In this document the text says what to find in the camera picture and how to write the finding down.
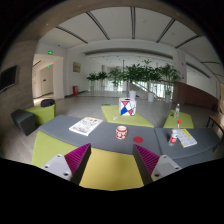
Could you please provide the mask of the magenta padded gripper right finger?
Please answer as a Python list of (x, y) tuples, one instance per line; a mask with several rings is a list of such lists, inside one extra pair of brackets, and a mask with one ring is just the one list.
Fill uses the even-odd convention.
[(168, 155), (159, 156), (137, 144), (133, 145), (132, 153), (144, 185), (181, 170)]

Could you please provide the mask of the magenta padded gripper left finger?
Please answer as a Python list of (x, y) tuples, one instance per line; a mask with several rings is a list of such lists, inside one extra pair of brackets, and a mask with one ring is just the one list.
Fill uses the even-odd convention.
[(42, 166), (42, 169), (65, 180), (79, 184), (90, 155), (91, 144), (88, 143), (66, 155), (55, 155)]

